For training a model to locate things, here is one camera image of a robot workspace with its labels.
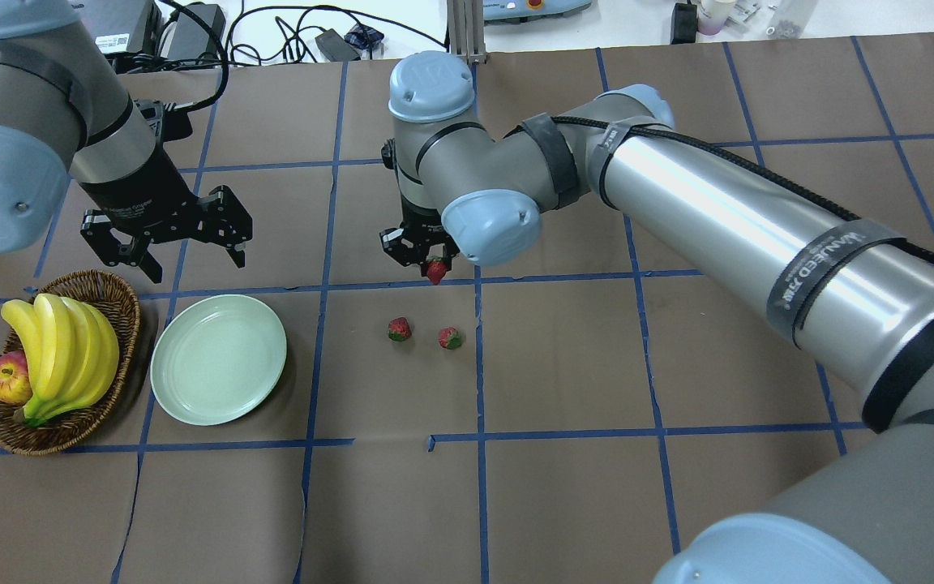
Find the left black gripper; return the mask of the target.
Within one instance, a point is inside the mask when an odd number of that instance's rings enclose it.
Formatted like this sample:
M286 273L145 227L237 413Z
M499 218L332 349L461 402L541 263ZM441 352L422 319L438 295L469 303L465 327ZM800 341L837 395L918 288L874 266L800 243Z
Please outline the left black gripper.
M160 284L163 268L149 247L185 239L217 245L234 266L246 266L253 221L244 204L226 185L194 195L163 149L114 180L81 171L80 185L96 205L85 212L80 232L107 266L137 267Z

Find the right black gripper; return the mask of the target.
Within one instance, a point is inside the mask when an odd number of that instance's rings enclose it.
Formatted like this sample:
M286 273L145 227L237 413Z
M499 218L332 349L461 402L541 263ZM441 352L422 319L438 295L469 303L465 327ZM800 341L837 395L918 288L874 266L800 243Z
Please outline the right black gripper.
M446 270L452 270L452 260L459 255L452 237L446 233L437 209L427 209L413 203L401 203L401 222L396 228L379 233L382 249L401 266L416 265L426 273L432 256L438 256Z

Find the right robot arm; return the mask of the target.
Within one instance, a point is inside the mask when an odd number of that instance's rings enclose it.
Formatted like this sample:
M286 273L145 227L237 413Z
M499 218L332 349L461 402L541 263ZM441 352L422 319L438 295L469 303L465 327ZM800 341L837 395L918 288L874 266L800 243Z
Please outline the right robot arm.
M585 193L637 222L860 392L876 437L755 513L715 522L657 583L934 583L934 252L755 163L675 132L655 88L535 115L503 140L460 57L390 76L403 219L387 255L507 263Z

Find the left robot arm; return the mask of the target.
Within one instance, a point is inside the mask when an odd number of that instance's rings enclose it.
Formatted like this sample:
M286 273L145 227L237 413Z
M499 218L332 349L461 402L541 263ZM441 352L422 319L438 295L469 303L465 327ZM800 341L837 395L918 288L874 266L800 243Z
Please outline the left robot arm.
M100 262L139 268L160 282L149 247L193 239L221 247L238 268L252 240L250 214L229 187L194 195L165 151L170 122L215 104L137 101L67 1L0 1L0 254L36 242L77 184L93 208L83 239Z

